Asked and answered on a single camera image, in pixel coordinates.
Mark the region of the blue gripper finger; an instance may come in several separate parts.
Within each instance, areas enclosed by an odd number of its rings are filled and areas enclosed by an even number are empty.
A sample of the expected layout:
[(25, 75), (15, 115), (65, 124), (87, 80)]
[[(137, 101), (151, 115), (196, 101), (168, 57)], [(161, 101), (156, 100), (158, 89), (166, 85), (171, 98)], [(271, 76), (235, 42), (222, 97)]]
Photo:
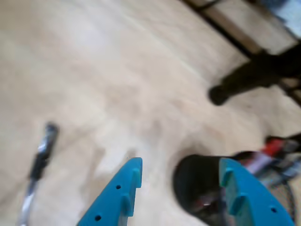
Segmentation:
[(270, 191), (239, 162), (219, 161), (219, 184), (227, 211), (237, 226), (293, 226), (294, 222)]
[(134, 215), (135, 194), (142, 186), (143, 160), (128, 160), (106, 185), (86, 213), (79, 226), (126, 226)]

